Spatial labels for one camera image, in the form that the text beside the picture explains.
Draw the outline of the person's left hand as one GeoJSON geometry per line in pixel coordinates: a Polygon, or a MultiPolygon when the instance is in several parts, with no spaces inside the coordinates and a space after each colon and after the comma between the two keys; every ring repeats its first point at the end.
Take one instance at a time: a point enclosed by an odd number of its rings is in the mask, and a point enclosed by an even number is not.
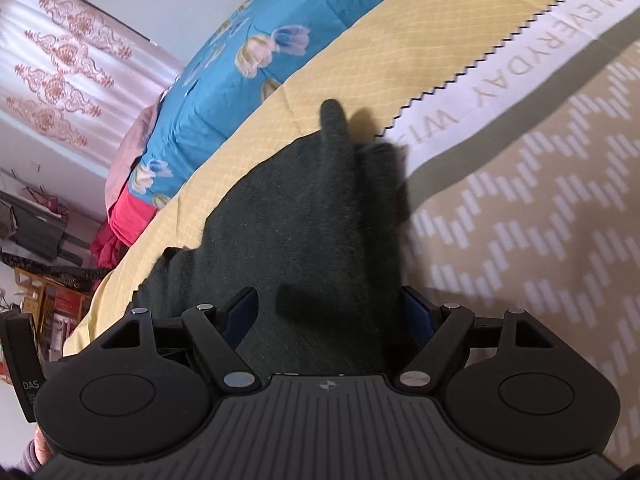
{"type": "Polygon", "coordinates": [[[35,426],[34,437],[26,446],[17,468],[25,474],[34,474],[52,458],[48,442],[39,426],[35,426]]]}

